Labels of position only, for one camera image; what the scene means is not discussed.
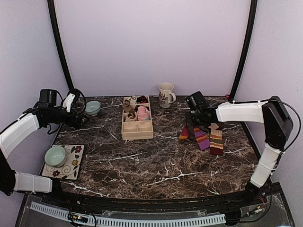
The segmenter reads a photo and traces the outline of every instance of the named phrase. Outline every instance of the black metal frame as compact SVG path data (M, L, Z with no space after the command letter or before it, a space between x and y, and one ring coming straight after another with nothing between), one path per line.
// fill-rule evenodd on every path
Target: black metal frame
M294 220L290 209L288 207L285 195L281 188L280 183L273 183L272 189L270 184L264 186L263 192L265 193L265 198L271 194L280 193L283 204L286 209L286 214L291 226L294 226ZM225 195L214 195L207 197L199 197L192 199L176 199L176 200L130 200L130 199L114 199L114 198L104 198L96 196L84 196L80 194L74 194L70 192L64 192L64 196L72 204L80 202L81 206L89 209L95 214L102 214L106 210L110 211L122 211L122 212L137 212L137 213L155 213L155 212L180 212L180 211L194 211L194 210L206 210L207 213L216 213L226 215L234 215L240 211L241 207L246 206L243 202L231 202L230 200L239 200L244 192L233 192ZM42 198L42 202L46 204L51 204L59 207L64 207L69 209L69 205L62 204L56 200L53 200L49 194L37 193L36 196ZM27 195L25 195L18 218L17 224L20 223L22 218L23 210L25 208L25 202L27 200ZM259 200L255 200L253 204L259 204ZM74 207L75 212L87 213L86 210L82 208Z
M56 16L56 9L55 9L55 4L54 0L47 0L48 3L48 10L49 10L49 16L51 19L52 23L52 28L53 28L53 36L55 38L56 46L57 46L57 51L58 55L60 58L62 70L66 79L67 86L69 90L74 88L74 85L71 80L71 74L67 66L67 61L65 58L64 50L63 50L63 45L60 37L60 32L59 32L59 27L58 27L58 21L57 21L57 16Z
M238 69L237 69L237 72L236 72L235 80L233 82L232 90L231 90L231 93L229 95L229 98L231 98L231 99L235 98L235 95L237 93L237 89L238 89L238 86L239 86L239 83L240 83L240 80L241 80L241 76L242 76L242 73L243 73L243 69L244 69L248 49L249 49L249 46L250 46L250 39L251 39L252 29L254 27L254 22L255 22L255 15L256 15L256 11L257 11L257 2L258 2L258 0L251 0L251 3L250 3L250 14L249 14L249 17L248 17L246 34L245 34L245 38L244 38L244 44L243 44L243 48L242 48L241 57L240 57Z
M257 11L257 1L258 0L251 0L251 3L250 3L250 13L249 13L249 18L248 18L248 23L247 23L247 28L246 28L245 38L244 38L244 44L243 44L243 48L242 48L242 52L241 52L241 56L240 56L238 69L237 69L235 79L234 79L234 82L232 85L232 90L229 94L229 97L231 99L234 99L234 97L236 95L236 92L237 92L237 89L238 89L238 86L240 83L240 79L242 76L242 72L244 69L248 49L250 46L250 39L251 39L252 29L254 26L255 15L256 15L256 11ZM67 83L69 89L72 89L72 88L74 88L74 85L72 83L71 75L70 75L70 72L69 72L69 69L67 66L67 61L65 58L65 54L64 54L64 50L63 50L63 46L62 46L62 42L61 42L54 0L47 0L47 2L48 2L49 15L50 15L51 23L52 23L52 27L53 27L53 36L56 41L56 46L57 46L57 51L59 54L61 66L62 66L64 75L65 75L66 83Z

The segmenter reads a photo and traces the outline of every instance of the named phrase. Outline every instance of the striped sock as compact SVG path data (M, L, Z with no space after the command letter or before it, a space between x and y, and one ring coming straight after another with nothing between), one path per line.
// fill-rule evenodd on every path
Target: striped sock
M212 127L210 132L210 154L211 155L223 155L223 139L222 139L222 131L215 130Z
M188 126L185 124L180 133L179 140L186 140L188 137L189 137Z
M210 141L207 138L207 134L203 132L198 126L194 126L194 133L200 149L204 150L206 148L209 148Z

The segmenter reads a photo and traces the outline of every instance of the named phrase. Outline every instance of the mint green bowl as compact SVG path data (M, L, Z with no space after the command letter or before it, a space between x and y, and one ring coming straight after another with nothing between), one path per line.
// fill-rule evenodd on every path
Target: mint green bowl
M65 163L66 151L61 146L54 146L47 151L44 160L49 166L59 168Z
M85 113L91 116L96 116L101 108L101 104L98 101L91 101L86 104Z

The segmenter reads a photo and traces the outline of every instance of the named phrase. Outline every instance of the coaster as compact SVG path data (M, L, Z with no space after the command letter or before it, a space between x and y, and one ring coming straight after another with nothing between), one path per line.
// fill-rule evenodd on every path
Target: coaster
M52 147L55 146L61 146L65 149L66 161L60 168L55 168L45 163L41 176L66 180L76 180L79 174L84 145L54 144Z

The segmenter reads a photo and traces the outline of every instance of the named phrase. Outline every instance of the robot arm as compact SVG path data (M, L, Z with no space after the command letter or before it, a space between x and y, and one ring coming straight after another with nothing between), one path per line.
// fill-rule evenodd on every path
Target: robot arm
M226 102L209 106L201 92L186 98L191 109L191 112L186 114L188 126L228 121L264 124L266 144L258 166L246 185L248 203L258 195L260 188L276 169L293 129L293 121L279 101L279 97L273 96L263 102Z
M77 89L69 91L62 105L56 106L58 92L44 89L40 92L39 102L23 114L2 133L0 133L0 190L6 195L13 191L51 192L52 180L47 177L24 174L12 170L7 162L13 150L29 135L51 123L67 124L70 127L80 128L89 119L72 108L80 97Z

